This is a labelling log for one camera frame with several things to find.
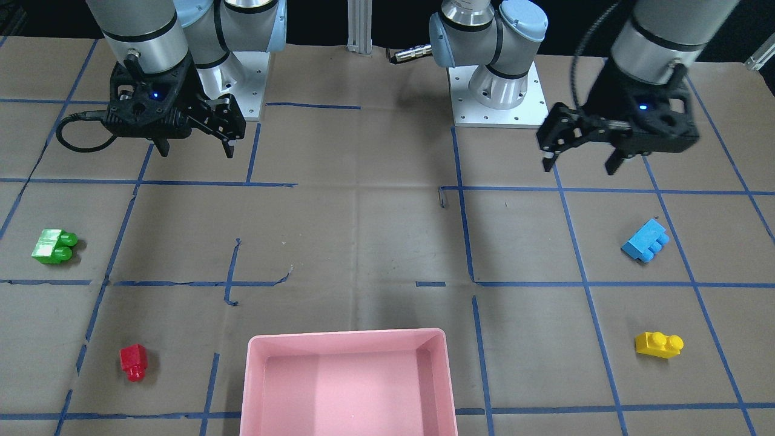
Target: pink plastic tray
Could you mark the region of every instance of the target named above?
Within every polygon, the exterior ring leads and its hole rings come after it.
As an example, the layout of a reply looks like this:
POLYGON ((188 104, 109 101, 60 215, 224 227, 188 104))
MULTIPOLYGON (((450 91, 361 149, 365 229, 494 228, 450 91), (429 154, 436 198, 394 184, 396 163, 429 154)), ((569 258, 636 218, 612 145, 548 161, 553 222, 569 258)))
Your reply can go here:
POLYGON ((439 329, 256 336, 240 436, 457 436, 439 329))

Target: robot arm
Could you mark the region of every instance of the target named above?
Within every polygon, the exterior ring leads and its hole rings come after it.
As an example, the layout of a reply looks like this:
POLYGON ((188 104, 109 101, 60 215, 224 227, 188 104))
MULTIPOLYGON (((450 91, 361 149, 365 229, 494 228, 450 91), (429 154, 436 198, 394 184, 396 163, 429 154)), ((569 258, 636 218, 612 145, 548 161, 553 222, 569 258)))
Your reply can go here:
POLYGON ((684 77, 738 1, 640 0, 587 102, 576 109, 558 102, 539 128, 544 169, 588 141, 614 147, 605 163, 610 175, 637 154, 680 153, 695 144, 699 132, 684 77))
POLYGON ((249 80, 231 50, 282 50, 285 0, 87 3, 118 61, 110 101, 105 111, 64 118, 57 139, 73 151, 91 152, 116 137, 148 138, 167 156, 167 140, 196 128, 218 138, 232 157, 232 142, 244 138, 246 126, 235 94, 249 80), (99 121, 113 136, 98 147, 75 147, 62 130, 78 120, 99 121))
POLYGON ((468 88, 482 105, 513 109, 527 93, 527 75, 546 34, 544 11, 528 0, 445 0, 430 19, 440 67, 477 65, 468 88))

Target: wire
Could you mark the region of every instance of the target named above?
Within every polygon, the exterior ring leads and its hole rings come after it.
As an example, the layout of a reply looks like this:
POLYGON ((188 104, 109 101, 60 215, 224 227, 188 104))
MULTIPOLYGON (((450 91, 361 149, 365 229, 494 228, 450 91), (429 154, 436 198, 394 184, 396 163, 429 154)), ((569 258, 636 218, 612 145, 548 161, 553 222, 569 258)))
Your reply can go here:
POLYGON ((95 151, 104 150, 105 148, 108 148, 110 144, 113 144, 113 141, 117 137, 116 135, 112 135, 110 139, 98 145, 97 147, 90 148, 75 147, 73 144, 67 142, 62 136, 62 129, 64 129, 67 124, 70 124, 74 121, 102 121, 104 118, 104 110, 88 110, 85 112, 78 112, 65 116, 62 121, 60 121, 59 126, 57 126, 57 139, 62 145, 64 145, 65 148, 75 151, 76 153, 94 153, 95 151))
POLYGON ((608 9, 606 9, 605 12, 603 12, 603 14, 598 17, 598 19, 584 34, 584 37, 581 38, 579 46, 576 47, 576 52, 573 53, 574 59, 570 63, 570 94, 573 96, 573 107, 575 109, 579 109, 579 97, 576 93, 576 65, 578 64, 579 56, 581 56, 581 54, 584 52, 584 49, 587 48, 589 40, 592 38, 594 33, 597 32, 598 27, 600 27, 600 25, 608 18, 608 16, 611 15, 611 12, 614 12, 614 9, 616 9, 616 7, 619 6, 619 3, 621 2, 621 0, 617 0, 616 3, 608 7, 608 9))

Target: light blue joint cap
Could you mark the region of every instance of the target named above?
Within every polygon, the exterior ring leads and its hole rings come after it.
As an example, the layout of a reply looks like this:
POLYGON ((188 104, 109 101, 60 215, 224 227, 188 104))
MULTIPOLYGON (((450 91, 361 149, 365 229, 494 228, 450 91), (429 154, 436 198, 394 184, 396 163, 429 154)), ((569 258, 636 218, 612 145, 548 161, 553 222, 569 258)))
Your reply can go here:
POLYGON ((516 33, 536 43, 543 41, 549 27, 546 13, 529 0, 504 0, 501 16, 516 33))
POLYGON ((455 67, 455 57, 452 55, 452 48, 449 45, 450 38, 446 34, 438 12, 431 15, 428 33, 431 37, 433 60, 436 61, 436 65, 442 68, 455 67))
POLYGON ((268 52, 282 51, 285 48, 285 37, 288 29, 288 6, 286 0, 277 4, 277 14, 274 16, 274 27, 269 36, 268 52))
POLYGON ((212 7, 212 0, 174 0, 177 19, 181 26, 189 27, 212 7))

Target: metal mounting plate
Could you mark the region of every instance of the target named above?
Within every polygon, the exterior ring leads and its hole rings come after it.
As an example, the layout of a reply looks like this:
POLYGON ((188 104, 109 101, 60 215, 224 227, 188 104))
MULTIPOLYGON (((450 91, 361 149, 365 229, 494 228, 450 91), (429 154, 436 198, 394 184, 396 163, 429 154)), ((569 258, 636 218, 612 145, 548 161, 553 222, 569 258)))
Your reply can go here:
POLYGON ((522 104, 508 110, 488 108, 471 95, 468 81, 476 69, 476 66, 448 68, 455 126, 537 129, 543 124, 549 110, 546 108, 535 63, 528 72, 528 91, 522 104))
POLYGON ((263 51, 235 51, 234 55, 245 67, 247 80, 231 87, 229 93, 237 98, 239 110, 246 121, 260 121, 269 76, 270 54, 263 51))

